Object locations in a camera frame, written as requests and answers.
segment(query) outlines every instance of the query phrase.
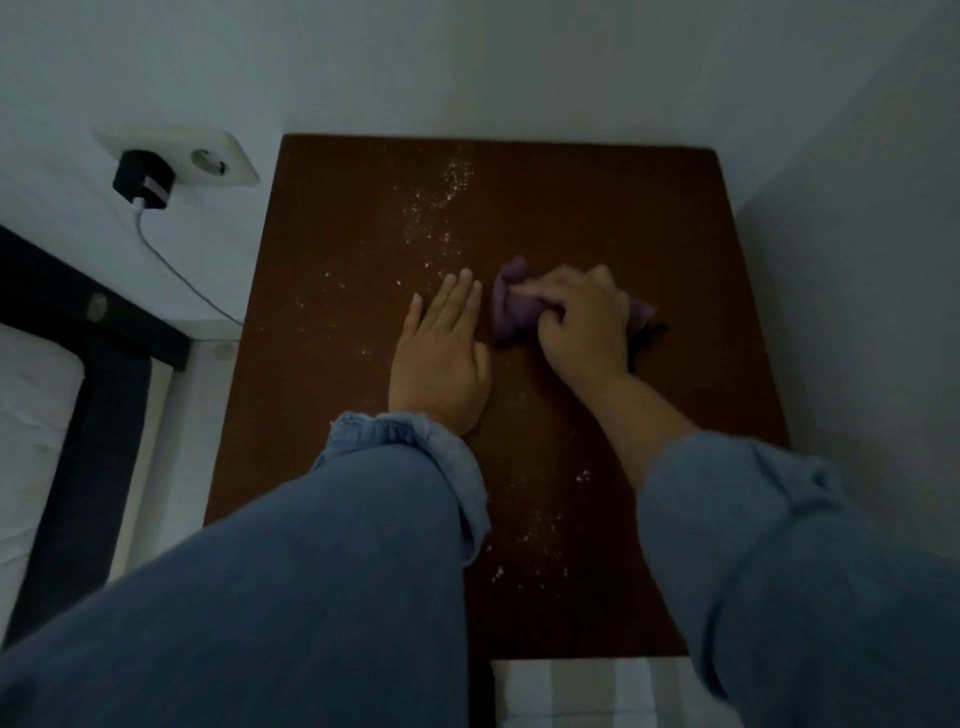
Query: white wall socket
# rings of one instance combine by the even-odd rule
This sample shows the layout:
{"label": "white wall socket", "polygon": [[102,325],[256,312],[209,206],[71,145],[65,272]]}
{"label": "white wall socket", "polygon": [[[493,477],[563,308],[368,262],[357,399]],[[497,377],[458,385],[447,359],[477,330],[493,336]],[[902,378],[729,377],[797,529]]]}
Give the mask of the white wall socket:
{"label": "white wall socket", "polygon": [[231,133],[210,127],[119,124],[93,128],[114,159],[128,149],[156,152],[177,175],[176,184],[253,187],[260,177]]}

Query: blue shirt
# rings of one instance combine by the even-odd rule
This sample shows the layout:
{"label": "blue shirt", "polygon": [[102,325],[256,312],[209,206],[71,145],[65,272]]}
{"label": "blue shirt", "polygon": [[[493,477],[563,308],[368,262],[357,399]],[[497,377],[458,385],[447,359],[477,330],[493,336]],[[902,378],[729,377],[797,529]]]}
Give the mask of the blue shirt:
{"label": "blue shirt", "polygon": [[[441,426],[345,415],[310,473],[0,657],[0,725],[466,725],[485,503]],[[957,722],[960,572],[876,529],[826,465],[698,434],[636,507],[695,665],[745,725]]]}

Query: table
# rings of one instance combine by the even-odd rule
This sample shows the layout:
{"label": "table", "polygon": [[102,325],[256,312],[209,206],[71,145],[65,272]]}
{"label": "table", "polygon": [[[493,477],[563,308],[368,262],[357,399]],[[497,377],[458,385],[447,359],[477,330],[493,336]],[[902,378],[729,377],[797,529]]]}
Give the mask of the table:
{"label": "table", "polygon": [[[341,412],[384,410],[415,291],[467,266],[489,295],[518,253],[606,262],[668,326],[638,375],[704,427],[787,444],[712,151],[289,135],[206,522],[303,474]],[[596,422],[535,346],[495,351],[493,372],[468,436],[492,521],[466,570],[472,657],[684,654]]]}

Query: white cable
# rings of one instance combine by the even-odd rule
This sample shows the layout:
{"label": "white cable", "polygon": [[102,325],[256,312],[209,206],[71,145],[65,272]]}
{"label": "white cable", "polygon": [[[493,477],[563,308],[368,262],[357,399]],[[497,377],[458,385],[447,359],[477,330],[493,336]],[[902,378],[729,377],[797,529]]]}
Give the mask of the white cable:
{"label": "white cable", "polygon": [[164,267],[165,267],[168,271],[170,271],[170,272],[171,272],[172,274],[174,274],[177,278],[179,278],[180,281],[183,283],[183,285],[185,285],[187,288],[189,288],[191,291],[193,291],[194,294],[197,296],[197,298],[199,298],[201,301],[203,301],[204,303],[206,303],[208,306],[210,306],[210,308],[212,308],[214,311],[216,311],[217,313],[219,313],[219,314],[220,314],[221,316],[223,316],[225,319],[230,319],[234,324],[236,324],[238,327],[241,327],[241,328],[242,328],[242,327],[243,327],[243,322],[237,321],[236,319],[234,319],[234,318],[233,318],[232,316],[230,316],[223,308],[221,308],[220,306],[218,306],[216,303],[214,303],[214,302],[211,301],[209,298],[207,298],[203,293],[201,293],[200,291],[198,291],[198,290],[194,287],[193,283],[191,283],[189,280],[187,280],[186,278],[184,278],[184,277],[180,274],[180,271],[178,271],[176,268],[174,268],[172,265],[170,265],[170,263],[167,262],[167,259],[166,259],[165,257],[163,257],[163,255],[161,255],[161,254],[159,253],[159,251],[158,251],[156,248],[154,248],[154,246],[152,246],[152,245],[150,244],[150,242],[147,240],[146,236],[144,236],[144,234],[143,234],[143,228],[141,227],[141,218],[143,217],[143,209],[144,209],[144,206],[145,206],[145,205],[146,205],[146,201],[145,201],[142,197],[136,197],[136,198],[133,199],[133,226],[136,228],[136,236],[137,236],[138,238],[140,238],[140,242],[143,243],[144,247],[145,247],[148,251],[150,251],[151,253],[154,254],[154,256],[156,257],[157,260],[159,260],[161,263],[163,263]]}

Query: charger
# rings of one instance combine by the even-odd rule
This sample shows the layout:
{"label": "charger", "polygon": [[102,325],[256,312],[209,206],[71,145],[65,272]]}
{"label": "charger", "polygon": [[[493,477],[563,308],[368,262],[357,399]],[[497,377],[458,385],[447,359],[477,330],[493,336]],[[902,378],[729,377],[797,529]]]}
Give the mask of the charger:
{"label": "charger", "polygon": [[137,198],[146,209],[164,209],[177,175],[156,152],[128,149],[120,157],[113,189],[131,205]]}

